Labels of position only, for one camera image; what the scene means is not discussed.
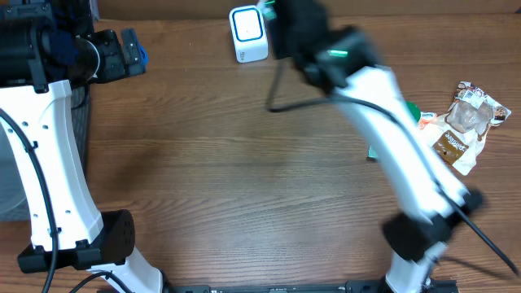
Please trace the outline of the beige plastic pouch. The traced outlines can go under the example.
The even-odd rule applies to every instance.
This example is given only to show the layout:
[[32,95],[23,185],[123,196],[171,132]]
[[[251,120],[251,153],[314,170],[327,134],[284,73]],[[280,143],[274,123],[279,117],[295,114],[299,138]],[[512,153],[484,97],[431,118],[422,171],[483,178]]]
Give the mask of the beige plastic pouch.
[[476,166],[488,131],[511,114],[477,85],[462,81],[448,111],[421,127],[423,139],[447,164],[466,176]]

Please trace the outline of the teal snack packet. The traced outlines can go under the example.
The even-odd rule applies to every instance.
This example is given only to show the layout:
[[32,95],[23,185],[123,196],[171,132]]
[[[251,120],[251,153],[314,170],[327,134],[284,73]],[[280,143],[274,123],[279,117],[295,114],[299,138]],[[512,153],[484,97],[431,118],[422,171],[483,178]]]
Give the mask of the teal snack packet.
[[367,159],[370,161],[377,161],[379,159],[377,153],[375,152],[372,146],[368,148]]

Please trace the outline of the orange small box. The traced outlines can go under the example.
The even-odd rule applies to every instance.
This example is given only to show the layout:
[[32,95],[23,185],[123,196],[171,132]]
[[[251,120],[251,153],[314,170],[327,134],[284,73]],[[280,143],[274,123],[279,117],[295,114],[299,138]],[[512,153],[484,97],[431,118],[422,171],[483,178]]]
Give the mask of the orange small box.
[[420,112],[420,118],[418,120],[418,127],[424,129],[431,121],[437,118],[437,114],[434,112]]

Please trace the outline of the teal white small box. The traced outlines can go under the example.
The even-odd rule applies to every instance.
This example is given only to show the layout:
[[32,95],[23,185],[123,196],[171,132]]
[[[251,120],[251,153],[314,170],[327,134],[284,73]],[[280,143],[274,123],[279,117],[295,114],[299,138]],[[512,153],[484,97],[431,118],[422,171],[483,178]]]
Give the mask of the teal white small box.
[[274,4],[275,0],[259,0],[256,4],[256,7],[262,13],[265,20],[271,21],[277,17]]

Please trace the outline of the green lid jar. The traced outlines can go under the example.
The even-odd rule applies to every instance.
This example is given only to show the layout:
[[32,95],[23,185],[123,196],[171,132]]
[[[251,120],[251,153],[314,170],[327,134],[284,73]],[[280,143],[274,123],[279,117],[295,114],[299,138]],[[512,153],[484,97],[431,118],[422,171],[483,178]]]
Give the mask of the green lid jar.
[[409,113],[414,118],[415,123],[417,124],[422,117],[422,113],[421,113],[419,107],[415,103],[412,103],[410,101],[406,102],[406,106],[409,110]]

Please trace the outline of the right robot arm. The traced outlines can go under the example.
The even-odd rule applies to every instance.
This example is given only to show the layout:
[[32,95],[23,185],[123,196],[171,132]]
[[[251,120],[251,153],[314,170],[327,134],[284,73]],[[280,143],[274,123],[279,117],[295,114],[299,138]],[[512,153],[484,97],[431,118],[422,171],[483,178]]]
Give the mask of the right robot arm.
[[334,30],[315,1],[273,4],[278,49],[374,148],[400,212],[383,225],[392,262],[377,292],[455,292],[431,278],[454,230],[483,202],[422,140],[393,71],[357,27]]

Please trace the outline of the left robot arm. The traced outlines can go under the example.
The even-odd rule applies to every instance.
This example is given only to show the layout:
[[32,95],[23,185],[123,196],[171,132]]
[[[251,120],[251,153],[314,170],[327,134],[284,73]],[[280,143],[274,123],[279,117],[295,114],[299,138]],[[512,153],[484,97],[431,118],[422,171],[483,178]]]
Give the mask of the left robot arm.
[[135,245],[126,209],[101,212],[86,183],[72,94],[142,75],[147,53],[131,28],[96,31],[87,1],[10,1],[1,7],[1,123],[30,211],[24,273],[72,267],[118,292],[169,292]]

